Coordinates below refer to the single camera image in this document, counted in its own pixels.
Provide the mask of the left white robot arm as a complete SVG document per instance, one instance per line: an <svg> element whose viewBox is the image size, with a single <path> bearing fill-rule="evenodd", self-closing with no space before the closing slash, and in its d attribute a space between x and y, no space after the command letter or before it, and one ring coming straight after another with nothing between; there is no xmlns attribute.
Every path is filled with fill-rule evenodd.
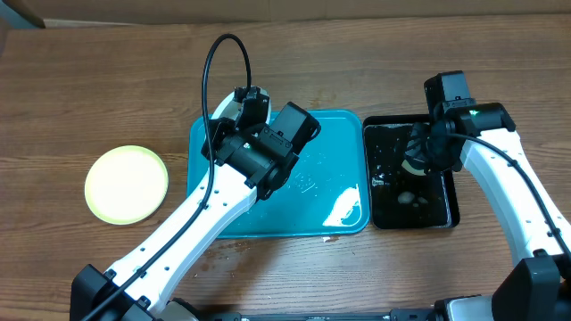
<svg viewBox="0 0 571 321"><path fill-rule="evenodd" d="M239 87L204 119L209 167L182 204L138 247L105 272L85 266L71 286L72 320L158 320L174 313L179 282L230 223L290 177L320 132L306 110L287 103L271 115L259 87Z"/></svg>

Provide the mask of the white plate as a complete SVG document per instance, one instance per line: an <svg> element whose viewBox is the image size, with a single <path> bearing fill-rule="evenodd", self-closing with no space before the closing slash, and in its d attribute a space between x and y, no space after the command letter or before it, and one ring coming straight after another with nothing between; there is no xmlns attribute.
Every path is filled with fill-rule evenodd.
<svg viewBox="0 0 571 321"><path fill-rule="evenodd" d="M218 118L229 118L236 120L239 114L239 109L241 104L234 100L234 93L230 93L216 108L214 113L211 115L211 119ZM264 108L265 110L265 122L269 124L271 118L271 100L268 98L268 106Z"/></svg>

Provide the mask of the green yellow sponge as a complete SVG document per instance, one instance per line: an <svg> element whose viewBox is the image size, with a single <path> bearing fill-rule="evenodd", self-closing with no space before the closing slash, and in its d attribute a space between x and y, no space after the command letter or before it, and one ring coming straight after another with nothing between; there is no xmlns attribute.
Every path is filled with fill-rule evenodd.
<svg viewBox="0 0 571 321"><path fill-rule="evenodd" d="M402 168L409 172L411 175L422 177L426 173L424 170L421 169L414 169L406 160L404 160L401 164Z"/></svg>

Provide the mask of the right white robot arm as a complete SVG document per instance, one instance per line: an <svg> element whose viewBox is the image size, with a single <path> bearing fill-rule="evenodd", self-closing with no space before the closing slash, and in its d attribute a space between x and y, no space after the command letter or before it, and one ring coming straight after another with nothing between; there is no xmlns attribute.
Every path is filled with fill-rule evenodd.
<svg viewBox="0 0 571 321"><path fill-rule="evenodd" d="M409 133L403 166L415 175L467 170L507 239L514 267L491 295L439 300L431 320L568 320L570 224L525 156L500 103L438 103Z"/></svg>

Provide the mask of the yellow-green rimmed plate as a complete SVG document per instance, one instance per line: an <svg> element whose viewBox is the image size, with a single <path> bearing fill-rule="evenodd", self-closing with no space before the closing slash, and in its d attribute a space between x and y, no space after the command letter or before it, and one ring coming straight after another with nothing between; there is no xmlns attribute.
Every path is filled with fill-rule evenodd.
<svg viewBox="0 0 571 321"><path fill-rule="evenodd" d="M167 167L155 152L123 145L95 161L87 173L84 196L97 218L124 226L151 216L163 203L168 187Z"/></svg>

